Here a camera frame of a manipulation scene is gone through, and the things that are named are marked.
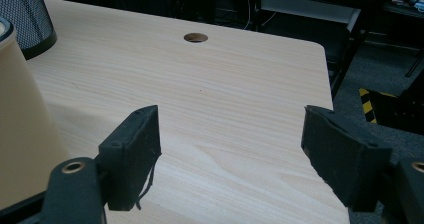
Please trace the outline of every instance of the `wooden desk surface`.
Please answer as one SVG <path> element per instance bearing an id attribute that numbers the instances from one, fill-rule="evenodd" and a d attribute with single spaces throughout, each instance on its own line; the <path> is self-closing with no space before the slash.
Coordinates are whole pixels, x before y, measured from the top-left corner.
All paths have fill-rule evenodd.
<path id="1" fill-rule="evenodd" d="M 154 185 L 142 211 L 109 223 L 348 222 L 300 147 L 304 106 L 332 108 L 321 46 L 45 1 L 58 41 L 28 64 L 72 157 L 159 106 Z"/>

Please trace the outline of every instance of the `cable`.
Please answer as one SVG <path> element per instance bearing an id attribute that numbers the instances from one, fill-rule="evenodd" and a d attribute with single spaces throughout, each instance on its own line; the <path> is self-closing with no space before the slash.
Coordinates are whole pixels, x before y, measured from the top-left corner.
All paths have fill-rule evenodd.
<path id="1" fill-rule="evenodd" d="M 261 27 L 264 27 L 269 21 L 271 21 L 271 19 L 275 16 L 275 14 L 277 14 L 277 12 L 274 12 L 274 14 L 272 14 L 272 16 L 270 18 L 268 18 L 268 20 L 266 20 L 264 23 L 262 23 Z"/>
<path id="2" fill-rule="evenodd" d="M 246 26 L 243 28 L 243 30 L 246 30 L 246 28 L 249 26 L 249 23 L 250 23 L 250 0 L 247 0 L 247 7 L 248 7 L 248 12 L 247 12 L 247 14 L 248 14 L 248 19 L 247 19 L 247 23 L 246 23 Z"/>

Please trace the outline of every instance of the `lamp shade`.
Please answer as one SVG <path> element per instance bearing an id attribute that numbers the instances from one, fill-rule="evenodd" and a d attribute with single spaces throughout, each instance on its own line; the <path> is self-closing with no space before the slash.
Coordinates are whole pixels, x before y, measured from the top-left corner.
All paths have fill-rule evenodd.
<path id="1" fill-rule="evenodd" d="M 15 38 L 0 17 L 0 210 L 45 191 L 68 159 Z"/>
<path id="2" fill-rule="evenodd" d="M 56 42 L 44 0 L 0 0 L 0 16 L 15 26 L 19 47 L 27 60 Z"/>

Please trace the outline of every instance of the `beige lampshade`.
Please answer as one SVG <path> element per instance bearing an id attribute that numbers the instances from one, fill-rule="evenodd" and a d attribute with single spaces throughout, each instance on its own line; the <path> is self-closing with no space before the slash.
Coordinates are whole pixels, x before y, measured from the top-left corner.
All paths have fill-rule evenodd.
<path id="1" fill-rule="evenodd" d="M 0 210 L 44 191 L 67 159 L 16 31 L 0 17 Z"/>

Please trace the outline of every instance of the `metal grommet ring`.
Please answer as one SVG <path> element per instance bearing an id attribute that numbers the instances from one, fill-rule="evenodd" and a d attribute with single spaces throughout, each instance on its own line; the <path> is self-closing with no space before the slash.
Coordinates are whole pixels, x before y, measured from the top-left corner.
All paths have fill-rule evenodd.
<path id="1" fill-rule="evenodd" d="M 64 174 L 72 174 L 72 173 L 81 171 L 82 169 L 84 169 L 84 167 L 85 167 L 84 162 L 80 162 L 80 161 L 71 162 L 62 168 L 62 172 Z"/>

